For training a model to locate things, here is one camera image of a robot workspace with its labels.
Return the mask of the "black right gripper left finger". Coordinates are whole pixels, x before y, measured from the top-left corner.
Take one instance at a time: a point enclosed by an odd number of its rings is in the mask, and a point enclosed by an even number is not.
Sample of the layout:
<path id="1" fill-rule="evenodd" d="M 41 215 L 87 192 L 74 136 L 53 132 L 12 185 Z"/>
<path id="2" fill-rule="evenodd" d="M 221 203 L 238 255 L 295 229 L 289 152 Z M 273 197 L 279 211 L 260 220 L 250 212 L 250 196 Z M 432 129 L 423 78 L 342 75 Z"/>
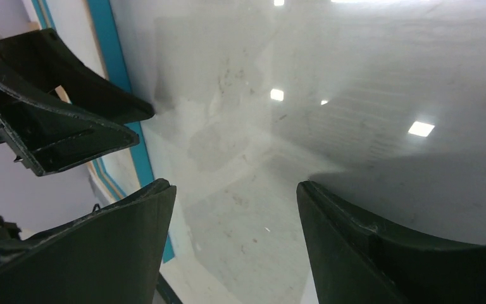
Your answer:
<path id="1" fill-rule="evenodd" d="M 157 179 L 27 239 L 0 216 L 0 303 L 151 303 L 176 194 Z"/>

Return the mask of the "blue wooden picture frame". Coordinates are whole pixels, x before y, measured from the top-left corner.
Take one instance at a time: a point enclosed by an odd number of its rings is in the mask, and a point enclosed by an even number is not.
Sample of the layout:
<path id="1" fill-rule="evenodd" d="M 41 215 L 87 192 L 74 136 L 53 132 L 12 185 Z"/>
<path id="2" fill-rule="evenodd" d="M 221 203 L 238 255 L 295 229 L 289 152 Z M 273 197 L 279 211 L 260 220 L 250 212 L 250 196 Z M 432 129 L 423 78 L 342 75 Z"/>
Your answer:
<path id="1" fill-rule="evenodd" d="M 24 1 L 24 5 L 32 28 L 55 29 L 87 68 L 132 92 L 109 1 Z M 87 162 L 99 207 L 119 201 L 154 180 L 140 123 L 126 126 L 138 135 L 138 144 Z"/>

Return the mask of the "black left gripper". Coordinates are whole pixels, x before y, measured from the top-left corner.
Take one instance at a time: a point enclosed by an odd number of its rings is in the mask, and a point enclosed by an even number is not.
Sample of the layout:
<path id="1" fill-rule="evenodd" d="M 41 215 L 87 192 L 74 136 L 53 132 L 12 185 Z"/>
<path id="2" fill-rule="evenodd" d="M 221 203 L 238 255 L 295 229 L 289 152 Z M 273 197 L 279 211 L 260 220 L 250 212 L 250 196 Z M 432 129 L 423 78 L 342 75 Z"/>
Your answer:
<path id="1" fill-rule="evenodd" d="M 72 104 L 47 93 L 58 86 Z M 52 28 L 0 40 L 0 144 L 35 175 L 135 146 L 138 135 L 119 124 L 154 114 L 148 102 L 85 66 Z"/>

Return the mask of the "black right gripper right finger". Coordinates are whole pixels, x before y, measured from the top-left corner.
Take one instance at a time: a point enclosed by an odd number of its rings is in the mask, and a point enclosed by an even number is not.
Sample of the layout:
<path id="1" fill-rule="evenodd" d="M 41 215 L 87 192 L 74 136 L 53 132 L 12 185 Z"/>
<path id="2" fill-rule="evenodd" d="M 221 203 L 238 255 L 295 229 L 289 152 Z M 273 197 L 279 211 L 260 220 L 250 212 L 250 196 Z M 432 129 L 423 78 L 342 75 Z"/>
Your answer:
<path id="1" fill-rule="evenodd" d="M 409 229 L 310 180 L 296 193 L 320 303 L 486 303 L 486 245 Z"/>

